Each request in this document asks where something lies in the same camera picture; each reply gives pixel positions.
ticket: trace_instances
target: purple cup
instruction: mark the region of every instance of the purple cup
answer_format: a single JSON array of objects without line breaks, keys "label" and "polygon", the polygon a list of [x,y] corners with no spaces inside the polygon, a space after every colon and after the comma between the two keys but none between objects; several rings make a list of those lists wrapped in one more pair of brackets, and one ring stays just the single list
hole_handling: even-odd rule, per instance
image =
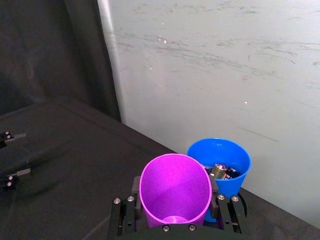
[{"label": "purple cup", "polygon": [[150,161],[140,178],[140,199],[150,228],[163,224],[204,223],[212,189],[200,163],[184,154]]}]

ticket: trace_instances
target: blue cup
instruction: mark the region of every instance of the blue cup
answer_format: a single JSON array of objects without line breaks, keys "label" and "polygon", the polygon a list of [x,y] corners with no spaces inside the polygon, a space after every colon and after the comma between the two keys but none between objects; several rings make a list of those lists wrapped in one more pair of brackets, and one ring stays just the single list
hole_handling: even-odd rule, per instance
[{"label": "blue cup", "polygon": [[[240,171],[240,176],[232,179],[216,179],[218,193],[230,198],[237,195],[247,173],[251,168],[249,154],[233,141],[221,138],[205,138],[192,144],[187,155],[206,166],[224,164]],[[215,222],[208,211],[205,221]]]}]

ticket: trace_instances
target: gray cloth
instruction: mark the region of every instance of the gray cloth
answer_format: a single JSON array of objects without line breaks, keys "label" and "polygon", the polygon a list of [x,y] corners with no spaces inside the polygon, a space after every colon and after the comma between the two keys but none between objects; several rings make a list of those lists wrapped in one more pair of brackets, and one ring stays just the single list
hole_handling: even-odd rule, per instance
[{"label": "gray cloth", "polygon": [[70,96],[120,120],[97,0],[2,0],[0,26],[0,115]]},{"label": "gray cloth", "polygon": [[[156,156],[172,153],[72,98],[57,98],[0,117],[0,132],[29,142],[0,150],[5,172],[27,162],[32,177],[1,192],[0,239],[105,240],[115,197]],[[259,240],[318,240],[320,230],[241,190],[251,235]]]}]

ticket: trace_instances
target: black table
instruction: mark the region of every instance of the black table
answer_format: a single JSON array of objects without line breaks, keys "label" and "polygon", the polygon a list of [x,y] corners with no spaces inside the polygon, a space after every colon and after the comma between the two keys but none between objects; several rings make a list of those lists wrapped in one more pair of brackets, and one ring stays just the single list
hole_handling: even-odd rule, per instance
[{"label": "black table", "polygon": [[[28,143],[0,150],[0,170],[32,165],[14,192],[0,193],[0,239],[105,240],[111,202],[135,176],[172,150],[68,97],[0,117],[0,132]],[[242,189],[251,235],[259,240],[319,240],[320,230]]]}]

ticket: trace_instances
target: plastic cup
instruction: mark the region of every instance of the plastic cup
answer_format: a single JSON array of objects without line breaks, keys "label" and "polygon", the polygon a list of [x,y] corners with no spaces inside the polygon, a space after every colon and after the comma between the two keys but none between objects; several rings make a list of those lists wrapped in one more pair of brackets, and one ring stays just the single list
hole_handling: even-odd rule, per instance
[{"label": "plastic cup", "polygon": [[[240,171],[240,176],[236,178],[215,180],[218,186],[218,193],[228,198],[238,194],[251,168],[251,159],[246,150],[235,142],[226,139],[205,138],[199,140],[189,147],[187,155],[203,165],[224,164]],[[207,214],[205,220],[214,222],[210,213]]]},{"label": "plastic cup", "polygon": [[165,154],[150,161],[141,174],[139,193],[150,228],[163,224],[200,224],[209,207],[208,174],[195,159]]}]

